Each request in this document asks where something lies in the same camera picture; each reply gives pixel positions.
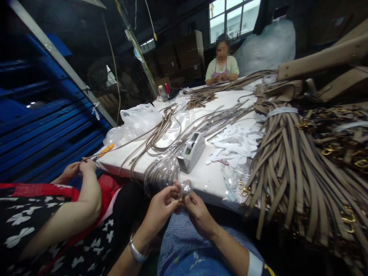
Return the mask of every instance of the black and white patterned top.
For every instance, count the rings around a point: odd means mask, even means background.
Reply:
[[[0,189],[0,275],[101,275],[114,245],[114,215],[95,228],[84,240],[66,249],[66,241],[49,247],[29,260],[18,262],[26,245],[59,207],[68,202],[63,196],[10,197],[12,188]]]

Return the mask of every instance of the light green shirt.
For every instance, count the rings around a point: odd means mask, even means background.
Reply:
[[[210,62],[207,68],[206,80],[212,79],[215,73],[215,67],[217,73],[223,73],[226,70],[226,65],[221,69],[219,65],[216,66],[216,58]],[[227,70],[229,74],[239,74],[239,67],[237,60],[233,56],[227,57]]]

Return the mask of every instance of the red bottle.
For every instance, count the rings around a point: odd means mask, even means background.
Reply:
[[[165,84],[165,88],[166,88],[166,92],[168,93],[168,95],[170,94],[170,88],[168,86],[168,84]]]

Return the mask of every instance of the pink apron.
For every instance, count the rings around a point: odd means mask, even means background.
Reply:
[[[217,68],[217,60],[216,60],[215,72],[214,72],[214,76],[213,76],[213,77],[215,78],[215,77],[218,77],[218,76],[220,76],[220,75],[222,75],[222,74],[228,74],[229,72],[228,72],[228,70],[227,70],[227,60],[226,60],[225,66],[226,66],[226,69],[225,69],[225,71],[224,71],[223,73],[217,73],[217,72],[216,72],[216,68]]]

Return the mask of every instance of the blue shelving rack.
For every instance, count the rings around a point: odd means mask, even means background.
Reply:
[[[71,54],[48,37],[63,56]],[[101,114],[96,119],[93,104],[35,37],[14,45],[31,54],[0,62],[0,183],[49,183],[101,148],[111,126]]]

